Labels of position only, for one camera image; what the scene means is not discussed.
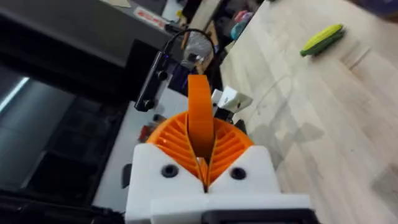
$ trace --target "black hole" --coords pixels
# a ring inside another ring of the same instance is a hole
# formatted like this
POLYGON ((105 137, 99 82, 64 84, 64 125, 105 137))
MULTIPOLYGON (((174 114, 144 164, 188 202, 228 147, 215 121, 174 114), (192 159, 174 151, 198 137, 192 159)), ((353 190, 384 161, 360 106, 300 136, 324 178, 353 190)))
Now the black hole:
POLYGON ((231 177, 235 180, 243 180, 246 178, 246 171, 240 167, 235 167, 231 170, 231 177))
POLYGON ((166 178, 175 177, 178 174, 178 167, 173 164, 166 165, 162 168, 162 175, 166 178))

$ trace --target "wooden table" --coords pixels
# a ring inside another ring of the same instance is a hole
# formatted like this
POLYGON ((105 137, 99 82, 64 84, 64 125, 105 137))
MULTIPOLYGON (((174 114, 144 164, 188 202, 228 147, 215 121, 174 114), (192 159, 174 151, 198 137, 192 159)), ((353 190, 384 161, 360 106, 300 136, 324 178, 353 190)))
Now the wooden table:
POLYGON ((398 26, 341 0, 265 1, 221 65, 252 105, 238 114, 270 150, 284 192, 322 223, 398 223, 398 26), (342 23, 316 58, 300 49, 342 23))

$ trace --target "yellow-green marker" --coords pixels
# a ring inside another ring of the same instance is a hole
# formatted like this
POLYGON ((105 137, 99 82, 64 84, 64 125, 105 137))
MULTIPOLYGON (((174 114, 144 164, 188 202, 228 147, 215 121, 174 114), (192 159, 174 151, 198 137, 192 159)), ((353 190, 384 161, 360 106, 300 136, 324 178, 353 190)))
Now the yellow-green marker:
POLYGON ((300 51, 301 56, 316 55, 344 36, 342 24, 332 25, 314 35, 300 51))

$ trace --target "orange fan-shaped part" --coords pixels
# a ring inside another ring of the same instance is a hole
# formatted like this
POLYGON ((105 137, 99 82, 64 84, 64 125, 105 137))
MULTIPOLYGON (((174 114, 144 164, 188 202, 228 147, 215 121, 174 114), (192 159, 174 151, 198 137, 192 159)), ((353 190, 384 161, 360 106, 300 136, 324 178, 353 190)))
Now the orange fan-shaped part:
POLYGON ((190 75, 188 111, 164 121, 147 140, 207 187, 253 145, 241 130, 213 118, 211 110, 210 87, 206 76, 190 75))

